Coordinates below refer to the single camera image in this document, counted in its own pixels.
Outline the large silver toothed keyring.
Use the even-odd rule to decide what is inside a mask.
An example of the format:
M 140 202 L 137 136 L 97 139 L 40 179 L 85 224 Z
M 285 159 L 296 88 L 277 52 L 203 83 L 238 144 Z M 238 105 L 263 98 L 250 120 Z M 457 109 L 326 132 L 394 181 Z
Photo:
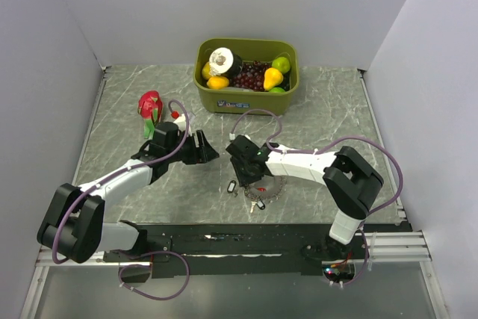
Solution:
M 270 202 L 277 200 L 284 190 L 287 180 L 284 176 L 264 176 L 262 179 L 247 185 L 244 194 L 252 201 Z M 257 188 L 266 188 L 260 192 Z

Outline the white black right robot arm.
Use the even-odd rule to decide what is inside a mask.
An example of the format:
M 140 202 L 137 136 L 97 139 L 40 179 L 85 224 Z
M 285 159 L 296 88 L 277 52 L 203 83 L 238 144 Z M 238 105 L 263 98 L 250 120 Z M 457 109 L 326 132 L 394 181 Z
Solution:
M 280 144 L 259 147 L 246 135 L 229 135 L 226 147 L 239 185 L 255 184 L 265 176 L 295 177 L 328 188 L 338 211 L 326 240 L 328 253 L 343 258 L 370 213 L 383 186 L 381 175 L 352 147 L 337 152 L 307 153 Z

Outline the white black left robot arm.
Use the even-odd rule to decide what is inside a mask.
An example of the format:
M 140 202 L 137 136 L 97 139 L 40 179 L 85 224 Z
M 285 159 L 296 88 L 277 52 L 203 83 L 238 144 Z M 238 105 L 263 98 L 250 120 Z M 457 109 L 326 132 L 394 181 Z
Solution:
M 173 122 L 159 123 L 152 139 L 121 167 L 93 182 L 57 188 L 37 232 L 37 242 L 52 249 L 52 259 L 84 263 L 97 251 L 121 251 L 132 261 L 149 249 L 148 235 L 137 224 L 105 223 L 107 207 L 144 188 L 168 171 L 171 163 L 206 164 L 219 158 L 201 130 L 190 133 Z

